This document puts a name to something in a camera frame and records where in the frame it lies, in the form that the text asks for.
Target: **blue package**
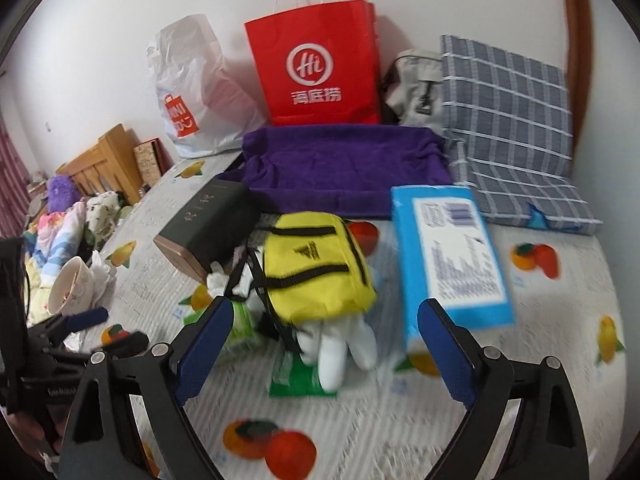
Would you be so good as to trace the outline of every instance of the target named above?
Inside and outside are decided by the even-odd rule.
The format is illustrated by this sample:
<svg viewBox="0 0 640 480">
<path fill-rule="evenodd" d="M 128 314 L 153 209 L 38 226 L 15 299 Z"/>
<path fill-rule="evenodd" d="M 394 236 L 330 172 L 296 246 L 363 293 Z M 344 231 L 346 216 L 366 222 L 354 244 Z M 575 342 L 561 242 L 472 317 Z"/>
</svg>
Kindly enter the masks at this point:
<svg viewBox="0 0 640 480">
<path fill-rule="evenodd" d="M 469 330 L 513 324 L 500 263 L 471 190 L 402 186 L 391 196 L 409 353 L 424 348 L 417 313 L 427 298 Z"/>
</svg>

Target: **yellow bag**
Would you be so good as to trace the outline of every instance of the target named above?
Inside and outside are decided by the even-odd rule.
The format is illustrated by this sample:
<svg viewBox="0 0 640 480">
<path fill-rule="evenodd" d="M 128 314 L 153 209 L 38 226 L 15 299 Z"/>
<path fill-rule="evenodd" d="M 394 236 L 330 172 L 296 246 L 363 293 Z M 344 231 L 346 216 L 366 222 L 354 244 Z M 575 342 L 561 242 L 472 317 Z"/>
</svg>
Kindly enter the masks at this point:
<svg viewBox="0 0 640 480">
<path fill-rule="evenodd" d="M 333 214 L 280 216 L 264 245 L 266 292 L 287 324 L 361 314 L 376 292 L 362 251 Z"/>
</svg>

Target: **curtain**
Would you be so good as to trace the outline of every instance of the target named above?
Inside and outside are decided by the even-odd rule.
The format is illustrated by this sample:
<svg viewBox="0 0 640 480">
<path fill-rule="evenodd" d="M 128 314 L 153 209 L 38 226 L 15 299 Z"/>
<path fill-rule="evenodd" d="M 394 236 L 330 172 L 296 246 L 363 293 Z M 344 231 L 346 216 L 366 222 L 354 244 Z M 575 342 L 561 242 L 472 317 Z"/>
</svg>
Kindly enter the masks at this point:
<svg viewBox="0 0 640 480">
<path fill-rule="evenodd" d="M 29 208 L 29 173 L 9 138 L 0 110 L 0 237 L 22 234 Z"/>
</svg>

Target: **purple plush pillow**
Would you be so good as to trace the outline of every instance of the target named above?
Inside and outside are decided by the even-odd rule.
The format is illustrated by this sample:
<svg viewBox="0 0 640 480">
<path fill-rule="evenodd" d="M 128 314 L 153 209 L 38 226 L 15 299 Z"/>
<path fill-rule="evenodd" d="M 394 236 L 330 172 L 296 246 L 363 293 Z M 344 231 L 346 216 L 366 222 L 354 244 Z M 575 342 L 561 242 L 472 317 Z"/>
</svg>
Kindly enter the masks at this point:
<svg viewBox="0 0 640 480">
<path fill-rule="evenodd" d="M 50 214 L 63 213 L 82 198 L 76 184 L 67 175 L 56 175 L 49 179 L 47 189 L 49 189 L 47 206 Z"/>
</svg>

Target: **silver screw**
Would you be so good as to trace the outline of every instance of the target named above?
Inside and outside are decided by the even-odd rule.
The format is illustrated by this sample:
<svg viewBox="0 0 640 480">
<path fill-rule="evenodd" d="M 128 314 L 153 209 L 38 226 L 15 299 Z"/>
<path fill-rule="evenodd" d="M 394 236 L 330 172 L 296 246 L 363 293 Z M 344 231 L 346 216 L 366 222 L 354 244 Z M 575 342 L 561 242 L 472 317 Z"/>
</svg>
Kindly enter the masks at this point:
<svg viewBox="0 0 640 480">
<path fill-rule="evenodd" d="M 151 354 L 156 357 L 165 355 L 169 351 L 169 345 L 167 343 L 158 343 L 151 349 Z"/>
<path fill-rule="evenodd" d="M 484 355 L 489 359 L 499 359 L 502 355 L 495 346 L 487 346 L 484 348 Z"/>
<path fill-rule="evenodd" d="M 553 368 L 554 370 L 558 370 L 558 368 L 560 367 L 560 361 L 558 360 L 557 357 L 547 357 L 546 358 L 546 365 L 549 368 Z"/>
<path fill-rule="evenodd" d="M 99 365 L 102 361 L 104 361 L 104 352 L 96 352 L 91 356 L 91 364 Z"/>
</svg>

